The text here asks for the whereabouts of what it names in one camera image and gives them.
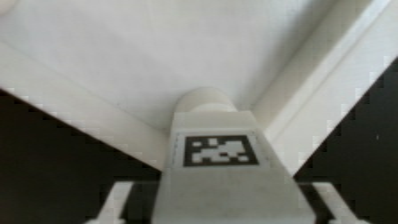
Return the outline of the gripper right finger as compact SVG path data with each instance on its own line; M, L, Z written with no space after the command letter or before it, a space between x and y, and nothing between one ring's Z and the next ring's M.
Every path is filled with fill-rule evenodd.
M326 224L371 224L357 218L334 185L328 182L314 182L312 187L334 216Z

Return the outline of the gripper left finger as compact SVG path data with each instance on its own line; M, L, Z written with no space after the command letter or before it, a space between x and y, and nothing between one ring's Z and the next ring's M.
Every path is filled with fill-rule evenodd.
M113 183L97 216L83 224L126 224L120 215L133 185L131 181Z

